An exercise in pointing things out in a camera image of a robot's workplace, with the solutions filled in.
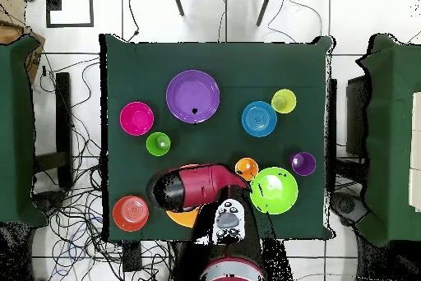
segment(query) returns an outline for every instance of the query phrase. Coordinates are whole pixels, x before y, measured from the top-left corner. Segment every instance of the black chair leg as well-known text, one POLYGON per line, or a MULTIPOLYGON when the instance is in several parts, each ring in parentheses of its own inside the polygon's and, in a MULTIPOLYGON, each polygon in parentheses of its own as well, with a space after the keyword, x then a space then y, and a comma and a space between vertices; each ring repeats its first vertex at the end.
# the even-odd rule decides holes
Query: black chair leg
POLYGON ((259 17, 257 18, 256 25, 260 26, 261 21, 263 20, 263 16, 265 15, 267 4, 269 3, 269 0, 264 0, 263 5, 261 6, 259 17))
POLYGON ((56 74, 56 146, 57 152, 65 152, 67 162, 58 166, 58 185, 61 188, 72 186, 72 116, 70 114, 69 73, 56 74))
POLYGON ((178 11, 180 12, 180 15, 184 16, 184 10, 183 10, 180 0, 175 0, 175 2, 177 3, 177 7, 178 7, 178 11))

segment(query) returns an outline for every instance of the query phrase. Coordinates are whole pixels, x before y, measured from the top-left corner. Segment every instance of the lime green plate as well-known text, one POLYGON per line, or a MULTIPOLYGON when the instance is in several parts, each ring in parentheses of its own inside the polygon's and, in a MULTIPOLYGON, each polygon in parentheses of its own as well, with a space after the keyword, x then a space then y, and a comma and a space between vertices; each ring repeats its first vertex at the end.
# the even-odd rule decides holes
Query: lime green plate
POLYGON ((283 214, 291 209, 298 196, 298 185, 283 168, 265 168, 250 182, 250 198, 262 213, 283 214))

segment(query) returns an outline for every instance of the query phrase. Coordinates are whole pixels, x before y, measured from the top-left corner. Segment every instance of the orange cup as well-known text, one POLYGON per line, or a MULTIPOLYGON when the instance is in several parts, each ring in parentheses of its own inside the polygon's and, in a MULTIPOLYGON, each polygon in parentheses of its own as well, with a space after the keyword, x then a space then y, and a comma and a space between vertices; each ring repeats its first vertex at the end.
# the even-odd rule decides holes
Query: orange cup
POLYGON ((251 181, 259 172, 259 166, 252 158, 242 158, 235 164, 235 172, 246 181, 251 181))

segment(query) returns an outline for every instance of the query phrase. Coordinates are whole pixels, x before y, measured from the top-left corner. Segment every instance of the purple cup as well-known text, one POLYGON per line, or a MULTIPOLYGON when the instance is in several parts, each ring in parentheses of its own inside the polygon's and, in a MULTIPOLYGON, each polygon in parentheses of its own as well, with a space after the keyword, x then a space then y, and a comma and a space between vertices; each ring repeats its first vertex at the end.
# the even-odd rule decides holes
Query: purple cup
POLYGON ((316 169, 316 160, 308 152, 294 153, 290 159, 291 167, 299 176, 308 176, 316 169))

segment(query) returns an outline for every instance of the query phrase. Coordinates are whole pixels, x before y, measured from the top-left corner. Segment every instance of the white tiled floor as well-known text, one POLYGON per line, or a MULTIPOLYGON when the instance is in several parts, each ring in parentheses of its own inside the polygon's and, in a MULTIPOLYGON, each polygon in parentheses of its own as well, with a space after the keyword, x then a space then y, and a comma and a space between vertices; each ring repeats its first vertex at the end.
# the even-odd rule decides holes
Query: white tiled floor
MULTIPOLYGON (((285 41, 291 40, 283 34, 273 32, 267 24, 280 9, 282 0, 270 0, 260 27, 256 27, 256 20, 263 0, 228 0, 228 41, 285 41)), ((392 33, 403 42, 420 31, 421 12, 415 10, 418 0, 293 0, 316 9, 322 17, 322 34, 332 35, 336 40, 336 47, 332 58, 332 77, 338 80, 337 100, 337 142, 346 142, 346 100, 345 87, 348 79, 361 76, 363 71, 355 60, 367 50, 368 40, 375 33, 392 33)), ((178 14, 174 0, 132 0, 133 15, 140 27, 139 35, 133 42, 182 42, 199 41, 215 42, 218 39, 220 18, 224 11, 222 0, 181 0, 185 16, 178 14)), ((91 60, 98 57, 99 33, 112 33, 124 39, 129 39, 136 27, 129 11, 128 0, 93 0, 94 27, 46 28, 45 0, 29 2, 26 9, 26 24, 35 33, 46 38, 44 55, 41 66, 49 64, 53 70, 59 70, 76 62, 91 60)), ((282 30, 292 36, 297 42, 308 43, 319 35, 319 20, 311 10, 296 6, 285 0, 284 7, 271 27, 282 30)), ((224 19, 220 27, 220 39, 225 40, 224 19)), ((421 35, 413 39, 413 43, 420 43, 421 35)), ((83 62, 69 67, 72 82, 72 104, 86 98, 89 91, 81 78, 85 67, 93 62, 83 62)), ((36 153, 42 154, 54 151, 52 139, 55 135, 54 94, 47 93, 39 85, 40 71, 35 82, 34 107, 36 118, 37 138, 36 153)), ((92 90, 88 102, 73 109, 75 115, 88 127, 91 138, 100 145, 99 119, 99 66, 88 67, 85 72, 86 83, 92 90)), ((51 90, 53 85, 48 77, 42 78, 43 87, 51 90)), ((74 119, 76 128, 86 134, 82 125, 74 119)), ((74 155, 77 154, 76 139, 74 140, 74 155)), ((84 155, 91 158, 83 159, 83 168, 98 163, 95 156, 99 150, 90 145, 90 153, 84 155)), ((345 150, 338 148, 338 154, 345 154, 345 150)), ((57 180, 57 173, 51 172, 57 180)), ((35 190, 45 191, 53 189, 52 183, 44 173, 39 178, 35 190)), ((78 187, 89 187, 87 175, 78 182, 78 187)), ((357 248, 355 235, 349 228, 345 228, 339 219, 330 214, 330 226, 335 231, 335 238, 324 241, 287 241, 285 248, 289 263, 297 281, 354 281, 357 266, 357 248)), ((74 233, 77 225, 72 227, 69 234, 74 233)), ((40 229, 35 236, 33 256, 35 276, 48 279, 53 272, 55 263, 52 258, 52 247, 58 240, 50 227, 40 229)), ((59 254, 62 244, 54 249, 54 255, 59 254)), ((68 265, 69 259, 60 257, 63 265, 68 265)), ((84 274, 92 266, 92 260, 86 258, 75 265, 63 281, 81 281, 84 274)), ((61 276, 55 274, 51 281, 59 281, 61 276)), ((99 263, 92 267, 89 277, 83 281, 118 281, 107 263, 99 263)))

